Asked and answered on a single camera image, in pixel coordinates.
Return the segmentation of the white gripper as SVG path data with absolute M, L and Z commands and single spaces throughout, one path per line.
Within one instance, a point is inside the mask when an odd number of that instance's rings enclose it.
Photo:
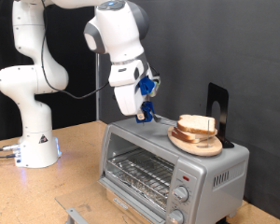
M 126 64 L 112 64 L 109 84 L 114 88 L 121 113 L 136 115 L 140 121 L 145 119 L 141 111 L 143 102 L 154 97 L 161 84 L 161 78 L 154 76 L 148 62 L 135 60 Z

